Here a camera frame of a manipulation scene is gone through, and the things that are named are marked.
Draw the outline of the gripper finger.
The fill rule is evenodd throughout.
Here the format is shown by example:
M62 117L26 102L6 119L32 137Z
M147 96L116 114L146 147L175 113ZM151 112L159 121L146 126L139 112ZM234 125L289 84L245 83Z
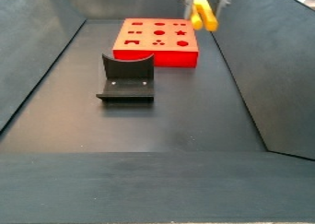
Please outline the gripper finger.
M219 0L218 1L218 6L215 10L215 16L219 17L222 14L223 9L231 4L230 0Z
M194 0L182 0L184 2L184 13L183 13L183 18L190 19L191 13L192 13L192 4Z

